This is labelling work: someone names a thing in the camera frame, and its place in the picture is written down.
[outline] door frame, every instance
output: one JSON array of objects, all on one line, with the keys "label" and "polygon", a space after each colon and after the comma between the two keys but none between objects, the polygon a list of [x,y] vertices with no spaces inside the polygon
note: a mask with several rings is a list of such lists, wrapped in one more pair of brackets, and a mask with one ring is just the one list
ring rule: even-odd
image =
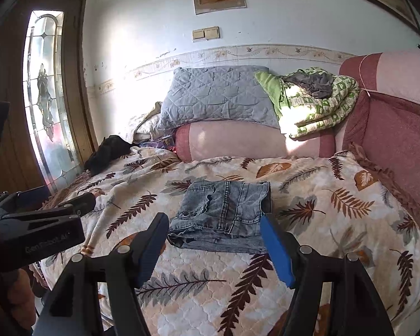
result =
[{"label": "door frame", "polygon": [[19,0],[2,20],[0,101],[8,101],[10,110],[0,143],[0,193],[45,185],[30,141],[23,99],[25,38],[33,10],[64,11],[61,45],[64,100],[80,164],[97,149],[83,77],[84,8],[85,0]]}]

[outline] folded quilt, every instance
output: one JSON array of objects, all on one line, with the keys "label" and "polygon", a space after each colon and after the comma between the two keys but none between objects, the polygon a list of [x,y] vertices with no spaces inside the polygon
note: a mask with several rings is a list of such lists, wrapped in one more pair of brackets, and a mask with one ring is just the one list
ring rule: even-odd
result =
[{"label": "folded quilt", "polygon": [[[302,73],[328,73],[321,68],[306,68]],[[333,93],[329,98],[314,98],[306,89],[285,82],[288,76],[274,76],[258,72],[255,77],[267,92],[279,118],[282,134],[297,138],[314,131],[331,128],[352,111],[359,95],[359,85],[348,76],[334,76]]]},{"label": "folded quilt", "polygon": [[171,220],[167,238],[183,249],[266,253],[260,219],[270,212],[269,182],[195,180]]}]

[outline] mattress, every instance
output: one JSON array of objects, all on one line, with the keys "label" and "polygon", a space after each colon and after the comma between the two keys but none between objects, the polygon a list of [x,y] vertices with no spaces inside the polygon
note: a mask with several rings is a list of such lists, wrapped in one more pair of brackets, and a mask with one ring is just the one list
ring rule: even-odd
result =
[{"label": "mattress", "polygon": [[[322,255],[355,252],[397,327],[420,305],[420,230],[411,216],[350,152],[331,158],[217,157],[181,162],[167,150],[132,148],[70,197],[94,193],[82,218],[85,242],[41,261],[53,287],[75,253],[107,255],[145,230],[158,212],[176,215],[196,179],[270,182],[273,214],[283,231]],[[318,335],[328,317],[324,288]],[[152,335],[276,335],[293,291],[280,282],[268,254],[179,249],[168,242],[152,278],[136,294]],[[105,284],[99,285],[104,325],[112,324]]]}]

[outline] green blanket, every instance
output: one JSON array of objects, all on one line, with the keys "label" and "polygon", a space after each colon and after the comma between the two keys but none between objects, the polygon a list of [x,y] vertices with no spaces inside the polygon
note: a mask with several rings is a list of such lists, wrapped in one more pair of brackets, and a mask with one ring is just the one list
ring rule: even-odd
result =
[{"label": "green blanket", "polygon": [[[301,71],[309,74],[326,72],[316,67]],[[274,104],[280,131],[291,138],[339,124],[352,111],[360,92],[358,83],[352,77],[334,76],[332,96],[313,98],[304,88],[284,82],[281,77],[264,71],[255,74]]]}]

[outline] stained glass window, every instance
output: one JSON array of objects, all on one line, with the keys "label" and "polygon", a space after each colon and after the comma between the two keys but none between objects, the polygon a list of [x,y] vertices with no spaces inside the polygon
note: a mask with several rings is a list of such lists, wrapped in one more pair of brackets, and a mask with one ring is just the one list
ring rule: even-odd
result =
[{"label": "stained glass window", "polygon": [[33,11],[23,56],[23,93],[32,147],[52,193],[81,172],[64,104],[62,11]]}]

